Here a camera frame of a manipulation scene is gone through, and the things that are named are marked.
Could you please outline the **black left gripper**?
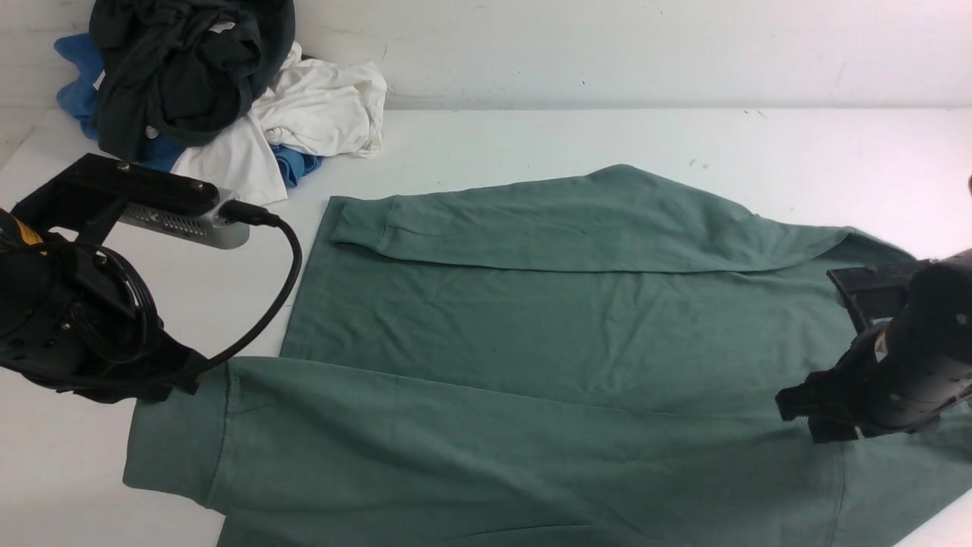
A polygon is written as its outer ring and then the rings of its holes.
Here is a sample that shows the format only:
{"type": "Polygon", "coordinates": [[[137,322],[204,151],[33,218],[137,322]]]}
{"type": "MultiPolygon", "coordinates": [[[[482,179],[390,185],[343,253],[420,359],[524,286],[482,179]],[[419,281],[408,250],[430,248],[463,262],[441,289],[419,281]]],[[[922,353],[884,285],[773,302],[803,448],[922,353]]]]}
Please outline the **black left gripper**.
{"type": "Polygon", "coordinates": [[[143,278],[103,229],[2,230],[2,368],[97,403],[195,394],[204,357],[164,331],[143,278]]]}

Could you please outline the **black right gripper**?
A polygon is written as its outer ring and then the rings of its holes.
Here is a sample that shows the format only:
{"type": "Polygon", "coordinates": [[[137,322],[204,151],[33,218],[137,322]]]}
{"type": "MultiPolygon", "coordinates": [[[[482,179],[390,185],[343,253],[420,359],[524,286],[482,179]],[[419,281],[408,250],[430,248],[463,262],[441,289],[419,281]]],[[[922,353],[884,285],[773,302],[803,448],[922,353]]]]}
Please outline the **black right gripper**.
{"type": "Polygon", "coordinates": [[[775,395],[785,422],[813,442],[927,432],[970,399],[971,253],[931,260],[910,279],[895,318],[855,336],[830,369],[775,395]]]}

